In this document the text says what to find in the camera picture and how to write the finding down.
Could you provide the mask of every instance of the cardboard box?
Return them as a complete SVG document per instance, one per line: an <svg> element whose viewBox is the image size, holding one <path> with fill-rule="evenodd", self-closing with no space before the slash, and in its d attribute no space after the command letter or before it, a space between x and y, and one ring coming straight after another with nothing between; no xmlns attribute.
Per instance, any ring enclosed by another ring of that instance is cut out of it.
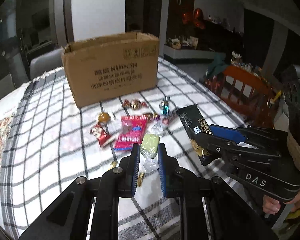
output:
<svg viewBox="0 0 300 240"><path fill-rule="evenodd" d="M71 42L62 62L77 107L153 88L159 39L130 32Z"/></svg>

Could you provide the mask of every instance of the red foil candy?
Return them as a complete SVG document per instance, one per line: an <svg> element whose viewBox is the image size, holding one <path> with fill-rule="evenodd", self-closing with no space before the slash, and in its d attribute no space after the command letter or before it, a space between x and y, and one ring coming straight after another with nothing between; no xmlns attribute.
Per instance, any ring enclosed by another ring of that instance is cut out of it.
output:
<svg viewBox="0 0 300 240"><path fill-rule="evenodd" d="M115 136L111 136L103 130L100 124L96 124L91 128L90 133L92 133L98 140L100 147L104 147L115 139Z"/></svg>

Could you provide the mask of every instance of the red candy wrapper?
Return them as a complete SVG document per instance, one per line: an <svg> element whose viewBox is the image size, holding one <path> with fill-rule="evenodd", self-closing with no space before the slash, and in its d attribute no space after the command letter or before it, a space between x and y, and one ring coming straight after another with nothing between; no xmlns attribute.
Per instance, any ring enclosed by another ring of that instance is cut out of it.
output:
<svg viewBox="0 0 300 240"><path fill-rule="evenodd" d="M134 143L141 144L147 122L148 118L141 115L122 116L122 133L114 145L114 150L131 150Z"/></svg>
<svg viewBox="0 0 300 240"><path fill-rule="evenodd" d="M97 138L100 147L106 146L108 143L112 142L115 139L115 136L107 134L99 123L91 128L90 133L92 133Z"/></svg>

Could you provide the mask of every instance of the pink snack package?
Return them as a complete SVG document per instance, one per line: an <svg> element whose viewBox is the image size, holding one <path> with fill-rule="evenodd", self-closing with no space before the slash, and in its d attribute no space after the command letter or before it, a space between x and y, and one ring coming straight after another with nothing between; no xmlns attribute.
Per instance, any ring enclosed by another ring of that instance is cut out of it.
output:
<svg viewBox="0 0 300 240"><path fill-rule="evenodd" d="M147 122L148 118L141 115L122 116L122 133L114 145L114 150L131 150L134 143L141 144Z"/></svg>

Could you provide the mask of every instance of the green object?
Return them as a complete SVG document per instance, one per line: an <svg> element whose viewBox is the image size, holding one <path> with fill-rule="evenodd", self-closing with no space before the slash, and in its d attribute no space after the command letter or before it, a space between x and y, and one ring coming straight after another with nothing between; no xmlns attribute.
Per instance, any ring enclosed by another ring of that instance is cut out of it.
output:
<svg viewBox="0 0 300 240"><path fill-rule="evenodd" d="M213 61L208 65L206 72L206 78L210 79L213 76L218 75L227 68L227 64L224 62L223 57L220 54L216 54Z"/></svg>
<svg viewBox="0 0 300 240"><path fill-rule="evenodd" d="M159 142L160 142L159 136L152 133L146 133L141 143L140 153L145 158L156 157Z"/></svg>

